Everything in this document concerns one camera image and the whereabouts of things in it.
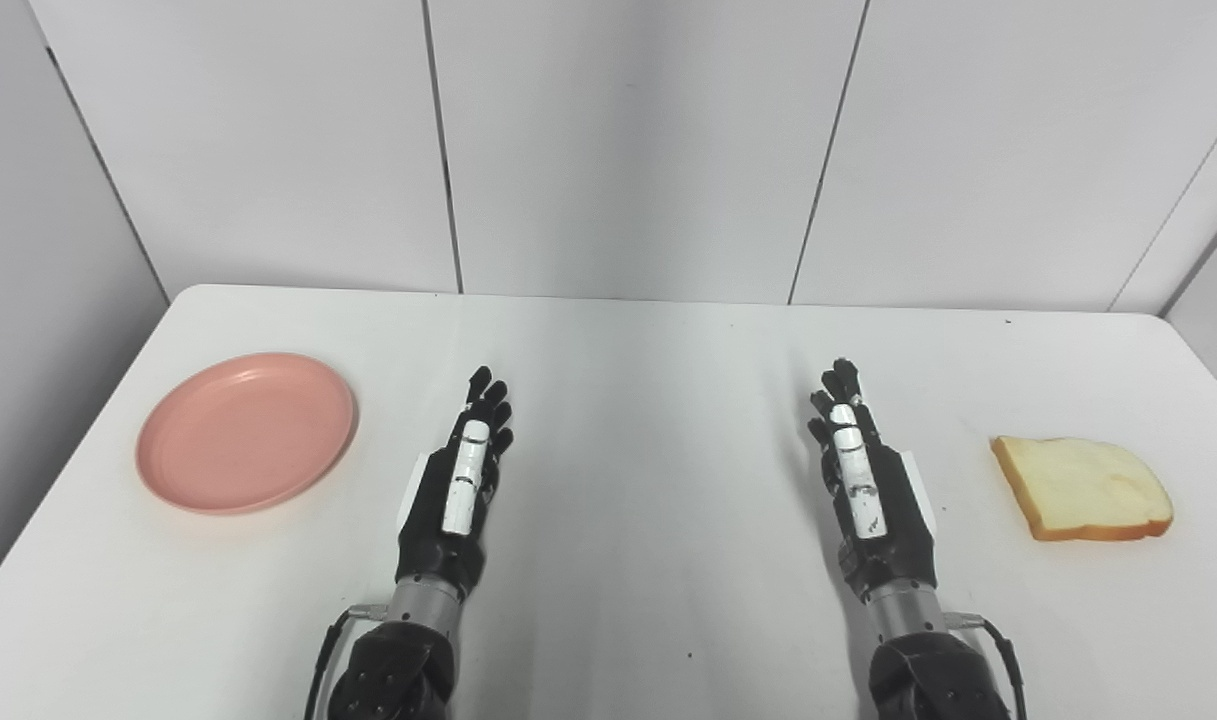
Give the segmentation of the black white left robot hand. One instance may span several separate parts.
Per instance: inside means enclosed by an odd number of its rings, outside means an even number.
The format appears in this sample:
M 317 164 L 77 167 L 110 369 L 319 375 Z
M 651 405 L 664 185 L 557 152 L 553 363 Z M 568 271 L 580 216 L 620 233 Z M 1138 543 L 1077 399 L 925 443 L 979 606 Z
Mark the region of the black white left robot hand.
M 399 531 L 396 579 L 436 578 L 458 597 L 473 591 L 486 566 L 483 530 L 500 483 L 500 457 L 515 435 L 507 384 L 489 366 L 469 379 L 461 414 L 426 461 Z

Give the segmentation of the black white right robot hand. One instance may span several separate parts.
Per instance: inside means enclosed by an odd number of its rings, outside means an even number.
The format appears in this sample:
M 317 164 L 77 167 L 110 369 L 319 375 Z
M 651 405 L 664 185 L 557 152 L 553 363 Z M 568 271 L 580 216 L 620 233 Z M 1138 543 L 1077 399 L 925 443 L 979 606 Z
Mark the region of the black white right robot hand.
M 858 366 L 839 358 L 809 401 L 808 428 L 841 542 L 839 568 L 860 600 L 890 583 L 937 587 L 933 534 L 899 451 L 884 441 L 865 401 Z

